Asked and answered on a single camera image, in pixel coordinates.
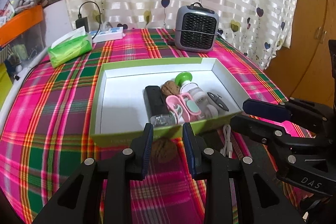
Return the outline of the pink clip small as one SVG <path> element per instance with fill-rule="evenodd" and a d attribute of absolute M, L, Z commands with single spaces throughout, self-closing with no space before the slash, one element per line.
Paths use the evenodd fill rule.
<path fill-rule="evenodd" d="M 179 94 L 179 98 L 181 99 L 183 106 L 190 116 L 190 121 L 198 121 L 202 111 L 200 110 L 192 96 L 189 93 L 182 93 Z"/>

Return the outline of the brown walnut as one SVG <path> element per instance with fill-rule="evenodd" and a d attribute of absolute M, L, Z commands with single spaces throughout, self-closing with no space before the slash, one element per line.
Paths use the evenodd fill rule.
<path fill-rule="evenodd" d="M 177 96 L 180 93 L 180 87 L 174 81 L 169 80 L 161 86 L 161 92 L 164 96 Z"/>
<path fill-rule="evenodd" d="M 151 156 L 158 163 L 172 161 L 177 156 L 177 145 L 170 139 L 158 139 L 152 144 Z"/>

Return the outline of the pink clip large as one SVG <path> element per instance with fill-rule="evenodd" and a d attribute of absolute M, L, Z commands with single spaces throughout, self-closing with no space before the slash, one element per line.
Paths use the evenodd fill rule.
<path fill-rule="evenodd" d="M 185 122 L 185 111 L 183 110 L 182 102 L 175 95 L 170 95 L 166 98 L 166 104 L 170 111 L 175 115 L 177 124 Z"/>

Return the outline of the green white suction stamp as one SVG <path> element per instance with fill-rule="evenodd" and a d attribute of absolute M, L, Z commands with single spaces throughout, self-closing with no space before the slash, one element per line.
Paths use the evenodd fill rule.
<path fill-rule="evenodd" d="M 190 72 L 181 72 L 175 77 L 175 84 L 180 88 L 183 87 L 184 83 L 190 83 L 193 76 Z"/>

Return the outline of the black rectangular device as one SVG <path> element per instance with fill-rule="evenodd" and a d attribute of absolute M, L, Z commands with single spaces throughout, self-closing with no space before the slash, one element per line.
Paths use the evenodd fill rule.
<path fill-rule="evenodd" d="M 159 86 L 147 86 L 143 93 L 147 116 L 153 127 L 176 124 L 176 119 L 166 106 L 165 97 Z"/>

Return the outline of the wooden cabinet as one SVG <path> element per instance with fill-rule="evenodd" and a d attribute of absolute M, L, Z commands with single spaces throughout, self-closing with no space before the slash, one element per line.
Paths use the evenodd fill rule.
<path fill-rule="evenodd" d="M 290 48 L 282 48 L 265 74 L 286 97 L 333 106 L 329 40 L 335 39 L 335 0 L 297 0 Z"/>

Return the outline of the plaid tablecloth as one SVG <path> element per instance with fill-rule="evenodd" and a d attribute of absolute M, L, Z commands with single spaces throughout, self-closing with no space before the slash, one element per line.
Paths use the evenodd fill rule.
<path fill-rule="evenodd" d="M 89 137 L 93 95 L 104 63 L 190 57 L 173 47 L 174 31 L 137 29 L 98 43 L 60 68 L 46 63 L 25 80 L 1 136 L 1 189 L 24 223 L 31 223 L 59 186 L 89 157 L 111 157 Z M 176 157 L 153 159 L 144 181 L 131 183 L 134 223 L 202 223 L 206 184 L 187 169 L 182 141 Z"/>

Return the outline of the green white open box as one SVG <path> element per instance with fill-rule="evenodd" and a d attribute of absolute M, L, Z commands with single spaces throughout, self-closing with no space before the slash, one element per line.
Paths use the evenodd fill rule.
<path fill-rule="evenodd" d="M 155 138 L 219 128 L 240 113 L 248 94 L 215 58 L 146 59 L 101 66 L 90 137 L 100 147 L 127 145 L 150 123 Z"/>

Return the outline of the grey mini heater fan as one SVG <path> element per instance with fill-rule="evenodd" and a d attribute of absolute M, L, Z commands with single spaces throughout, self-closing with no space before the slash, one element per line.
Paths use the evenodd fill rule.
<path fill-rule="evenodd" d="M 175 46 L 183 51 L 208 53 L 217 38 L 219 16 L 195 2 L 178 9 L 175 23 Z"/>

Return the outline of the yellow shoe box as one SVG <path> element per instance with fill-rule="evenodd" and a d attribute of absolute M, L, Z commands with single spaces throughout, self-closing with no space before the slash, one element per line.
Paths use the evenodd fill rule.
<path fill-rule="evenodd" d="M 4 104 L 12 86 L 13 83 L 7 73 L 6 66 L 2 63 L 0 66 L 0 109 L 2 108 L 2 105 Z"/>

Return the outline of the green tissue pack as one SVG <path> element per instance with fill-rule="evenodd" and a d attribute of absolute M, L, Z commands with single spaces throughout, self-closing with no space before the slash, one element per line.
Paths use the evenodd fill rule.
<path fill-rule="evenodd" d="M 48 47 L 48 55 L 53 68 L 92 50 L 92 35 L 84 27 L 75 29 L 57 39 Z"/>

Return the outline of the white power strip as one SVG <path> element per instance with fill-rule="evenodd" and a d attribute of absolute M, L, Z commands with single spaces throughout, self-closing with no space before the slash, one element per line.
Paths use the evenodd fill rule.
<path fill-rule="evenodd" d="M 122 27 L 110 28 L 107 31 L 91 31 L 90 34 L 94 37 L 92 38 L 93 43 L 106 42 L 111 40 L 120 40 L 125 37 Z"/>

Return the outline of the orange lidded clear bin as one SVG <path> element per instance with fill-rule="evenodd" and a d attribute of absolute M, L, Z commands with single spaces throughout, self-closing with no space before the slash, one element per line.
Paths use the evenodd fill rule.
<path fill-rule="evenodd" d="M 41 23 L 43 8 L 37 5 L 14 16 L 1 26 L 1 63 L 31 62 L 45 48 Z"/>

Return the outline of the black charger adapter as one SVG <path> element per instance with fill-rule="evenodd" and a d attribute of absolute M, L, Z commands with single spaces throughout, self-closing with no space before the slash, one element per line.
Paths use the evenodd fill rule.
<path fill-rule="evenodd" d="M 86 32 L 89 32 L 89 26 L 88 26 L 88 18 L 87 17 L 80 17 L 75 20 L 75 26 L 77 29 L 84 27 Z"/>

